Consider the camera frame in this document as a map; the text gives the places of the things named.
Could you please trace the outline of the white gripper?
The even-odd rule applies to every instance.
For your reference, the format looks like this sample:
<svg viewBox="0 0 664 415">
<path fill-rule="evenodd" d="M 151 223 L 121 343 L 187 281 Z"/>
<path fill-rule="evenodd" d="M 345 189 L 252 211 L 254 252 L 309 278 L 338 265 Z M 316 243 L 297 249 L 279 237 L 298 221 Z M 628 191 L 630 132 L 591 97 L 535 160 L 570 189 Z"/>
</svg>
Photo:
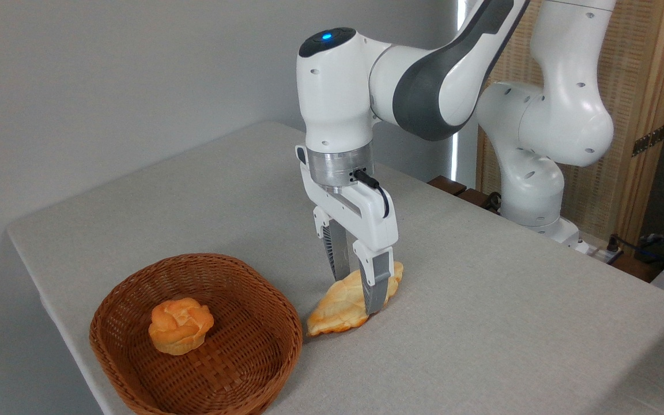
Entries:
<svg viewBox="0 0 664 415">
<path fill-rule="evenodd" d="M 393 244 L 398 241 L 398 224 L 393 201 L 361 182 L 343 186 L 335 193 L 311 178 L 306 148 L 296 147 L 304 189 L 316 205 L 314 221 L 322 239 L 335 281 L 350 274 L 347 231 L 356 237 L 353 251 L 359 260 L 365 312 L 383 309 L 389 279 L 394 276 Z"/>
</svg>

